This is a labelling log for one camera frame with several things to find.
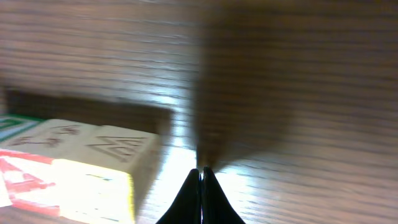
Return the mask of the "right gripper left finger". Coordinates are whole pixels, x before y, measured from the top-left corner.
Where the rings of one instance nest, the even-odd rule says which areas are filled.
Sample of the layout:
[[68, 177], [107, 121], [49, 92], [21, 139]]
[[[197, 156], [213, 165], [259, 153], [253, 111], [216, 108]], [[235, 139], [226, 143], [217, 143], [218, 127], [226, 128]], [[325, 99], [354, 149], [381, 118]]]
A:
[[169, 209], [156, 224], [201, 223], [201, 177], [198, 169], [192, 169], [178, 191]]

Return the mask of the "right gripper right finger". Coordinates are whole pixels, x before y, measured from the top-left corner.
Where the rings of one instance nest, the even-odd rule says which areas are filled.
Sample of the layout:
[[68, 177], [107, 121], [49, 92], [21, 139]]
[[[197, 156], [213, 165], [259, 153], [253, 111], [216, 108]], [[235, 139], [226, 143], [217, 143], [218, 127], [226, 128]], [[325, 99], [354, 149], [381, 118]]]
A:
[[203, 168], [201, 202], [202, 224], [245, 224], [229, 203], [214, 172], [209, 167]]

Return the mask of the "white and yellow block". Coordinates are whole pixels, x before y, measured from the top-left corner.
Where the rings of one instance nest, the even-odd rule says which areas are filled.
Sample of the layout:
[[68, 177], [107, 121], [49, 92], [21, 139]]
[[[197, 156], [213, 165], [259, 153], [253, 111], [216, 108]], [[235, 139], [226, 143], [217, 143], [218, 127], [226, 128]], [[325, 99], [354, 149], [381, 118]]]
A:
[[83, 223], [134, 223], [134, 193], [156, 168], [160, 137], [102, 126], [52, 163], [60, 216]]

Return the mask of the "red letter A block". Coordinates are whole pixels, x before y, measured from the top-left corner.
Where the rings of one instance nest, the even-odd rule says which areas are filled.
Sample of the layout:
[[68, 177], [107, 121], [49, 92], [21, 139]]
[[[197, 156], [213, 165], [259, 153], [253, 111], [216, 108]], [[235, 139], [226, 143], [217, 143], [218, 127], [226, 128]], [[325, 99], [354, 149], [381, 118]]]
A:
[[1, 176], [13, 207], [58, 217], [53, 164], [87, 138], [96, 125], [49, 119], [1, 142]]

